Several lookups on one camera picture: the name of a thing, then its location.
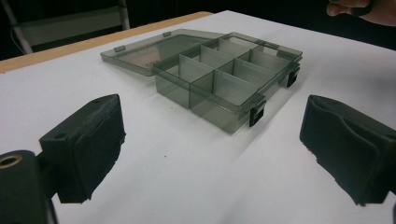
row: gray plastic case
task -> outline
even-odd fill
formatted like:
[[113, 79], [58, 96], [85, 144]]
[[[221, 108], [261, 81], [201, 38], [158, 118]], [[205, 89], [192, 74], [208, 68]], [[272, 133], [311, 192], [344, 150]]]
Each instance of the gray plastic case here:
[[179, 29], [101, 53], [103, 61], [155, 76], [157, 92], [228, 133], [263, 115], [296, 80], [303, 53], [238, 33]]

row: dark background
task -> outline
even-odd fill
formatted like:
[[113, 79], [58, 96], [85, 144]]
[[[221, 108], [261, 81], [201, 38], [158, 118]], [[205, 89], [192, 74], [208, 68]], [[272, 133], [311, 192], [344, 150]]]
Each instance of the dark background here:
[[[71, 13], [111, 7], [115, 0], [8, 0], [19, 22], [40, 20]], [[326, 0], [244, 0], [237, 3], [220, 0], [126, 0], [131, 27], [162, 21], [197, 11], [213, 13], [231, 10], [250, 16], [276, 21], [308, 30], [377, 45], [396, 50], [396, 28], [372, 24], [359, 18], [341, 15], [335, 18], [326, 14]], [[53, 48], [83, 39], [120, 31], [120, 27], [76, 36], [41, 46], [34, 51]], [[10, 25], [4, 9], [0, 8], [0, 60], [21, 56], [21, 51], [12, 42]]]

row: transparent plastic box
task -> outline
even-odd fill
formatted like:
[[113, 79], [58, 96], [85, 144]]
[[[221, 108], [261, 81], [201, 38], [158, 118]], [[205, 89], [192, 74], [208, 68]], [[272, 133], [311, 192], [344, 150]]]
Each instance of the transparent plastic box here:
[[266, 101], [296, 80], [302, 55], [247, 35], [185, 29], [101, 53], [105, 62], [155, 76], [158, 93], [227, 133], [262, 117]]

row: hand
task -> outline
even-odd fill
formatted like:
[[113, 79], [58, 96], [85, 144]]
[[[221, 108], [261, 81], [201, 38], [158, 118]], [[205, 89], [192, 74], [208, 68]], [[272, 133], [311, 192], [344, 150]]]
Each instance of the hand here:
[[367, 7], [371, 1], [374, 1], [372, 11], [361, 18], [372, 23], [396, 26], [396, 0], [330, 0], [327, 5], [327, 14], [329, 16], [351, 15], [353, 7]]

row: white surface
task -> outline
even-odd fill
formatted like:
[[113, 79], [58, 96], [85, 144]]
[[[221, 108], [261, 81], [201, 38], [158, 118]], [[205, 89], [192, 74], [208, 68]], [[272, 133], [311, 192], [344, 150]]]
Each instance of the white surface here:
[[[100, 58], [178, 28], [238, 32], [301, 50], [301, 72], [254, 127], [229, 135], [157, 93], [153, 77]], [[396, 129], [395, 51], [224, 11], [0, 75], [0, 154], [38, 154], [42, 135], [112, 93], [120, 95], [127, 132], [120, 158], [91, 201], [53, 198], [61, 224], [392, 223], [392, 193], [382, 204], [355, 205], [299, 133], [309, 94]]]

